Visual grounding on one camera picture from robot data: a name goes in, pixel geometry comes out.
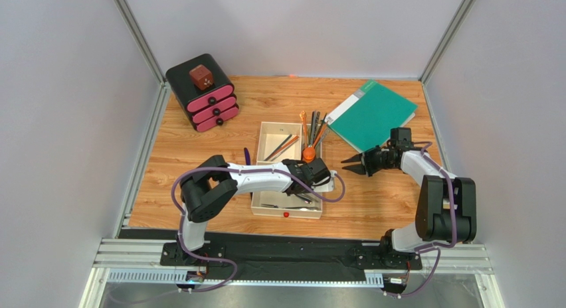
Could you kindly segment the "blue serrated knife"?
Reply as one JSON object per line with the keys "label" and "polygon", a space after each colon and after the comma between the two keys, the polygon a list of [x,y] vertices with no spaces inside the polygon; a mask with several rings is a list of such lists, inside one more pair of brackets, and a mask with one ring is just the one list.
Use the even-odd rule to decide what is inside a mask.
{"label": "blue serrated knife", "polygon": [[246,165],[251,165],[251,156],[247,147],[244,148],[244,158]]}

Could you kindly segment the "silver table knife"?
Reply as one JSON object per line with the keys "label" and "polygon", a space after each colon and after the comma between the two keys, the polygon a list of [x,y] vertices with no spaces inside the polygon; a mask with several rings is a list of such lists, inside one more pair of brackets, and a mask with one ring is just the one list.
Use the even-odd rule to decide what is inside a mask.
{"label": "silver table knife", "polygon": [[313,203],[313,199],[312,197],[306,195],[306,194],[297,194],[296,195],[300,200],[304,201],[307,204],[312,204]]}

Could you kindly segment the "orange chopstick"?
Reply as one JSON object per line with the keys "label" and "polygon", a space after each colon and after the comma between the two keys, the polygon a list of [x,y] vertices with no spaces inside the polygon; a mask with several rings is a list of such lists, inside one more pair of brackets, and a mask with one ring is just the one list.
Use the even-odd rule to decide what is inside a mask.
{"label": "orange chopstick", "polygon": [[299,140],[299,136],[296,135],[293,138],[291,138],[276,154],[275,156],[273,156],[271,159],[269,159],[268,161],[271,161],[273,159],[275,159],[277,156],[279,156],[281,153],[283,153],[285,150],[287,150],[289,147],[291,147],[293,144],[295,144],[295,142],[297,142],[297,140]]}

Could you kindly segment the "gold ornate spoon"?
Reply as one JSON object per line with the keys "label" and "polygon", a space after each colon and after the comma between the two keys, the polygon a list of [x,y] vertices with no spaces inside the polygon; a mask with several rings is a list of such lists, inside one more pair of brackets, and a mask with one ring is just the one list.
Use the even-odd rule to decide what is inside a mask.
{"label": "gold ornate spoon", "polygon": [[300,120],[302,124],[303,138],[304,138],[303,146],[305,149],[308,147],[309,133],[308,133],[308,124],[306,119],[306,112],[304,110],[300,112]]}

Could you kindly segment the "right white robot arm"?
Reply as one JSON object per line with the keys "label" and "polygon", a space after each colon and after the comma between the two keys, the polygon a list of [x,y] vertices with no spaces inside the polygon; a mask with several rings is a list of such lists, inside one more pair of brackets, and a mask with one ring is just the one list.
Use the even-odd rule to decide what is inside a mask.
{"label": "right white robot arm", "polygon": [[391,130],[382,147],[356,154],[343,163],[343,169],[373,176],[382,170],[399,169],[420,187],[413,223],[392,229],[384,240],[397,252],[423,253],[433,248],[451,248],[471,242],[477,233],[476,184],[456,176],[429,155],[429,143],[414,142],[407,127]]}

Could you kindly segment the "blue-grey chopstick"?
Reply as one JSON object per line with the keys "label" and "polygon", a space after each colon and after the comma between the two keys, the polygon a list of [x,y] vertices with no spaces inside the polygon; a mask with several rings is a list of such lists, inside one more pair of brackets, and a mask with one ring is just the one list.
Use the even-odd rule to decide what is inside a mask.
{"label": "blue-grey chopstick", "polygon": [[276,146],[276,148],[275,148],[269,155],[267,155],[267,156],[264,158],[264,160],[265,160],[265,161],[268,161],[268,160],[271,159],[273,156],[275,156],[275,154],[291,139],[291,137],[292,137],[292,134],[287,135],[287,136],[284,138],[284,140],[283,140],[280,144],[278,144],[278,145]]}

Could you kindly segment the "black spoon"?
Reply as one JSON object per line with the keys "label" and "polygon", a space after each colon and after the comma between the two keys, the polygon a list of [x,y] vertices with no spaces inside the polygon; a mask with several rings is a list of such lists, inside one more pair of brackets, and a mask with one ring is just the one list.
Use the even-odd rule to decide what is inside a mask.
{"label": "black spoon", "polygon": [[311,132],[310,132],[310,145],[314,144],[314,139],[316,135],[318,120],[320,118],[320,112],[314,111],[312,114]]}

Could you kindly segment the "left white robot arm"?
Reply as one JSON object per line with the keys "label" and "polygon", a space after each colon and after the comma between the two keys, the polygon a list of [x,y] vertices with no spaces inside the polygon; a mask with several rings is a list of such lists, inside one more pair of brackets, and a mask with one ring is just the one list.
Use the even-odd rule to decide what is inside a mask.
{"label": "left white robot arm", "polygon": [[288,196],[310,193],[326,201],[323,193],[331,192],[335,181],[344,183],[320,158],[309,163],[284,159],[268,165],[238,165],[213,155],[180,175],[171,188],[171,199],[181,213],[178,243],[186,254],[202,248],[208,222],[234,196],[264,191]]}

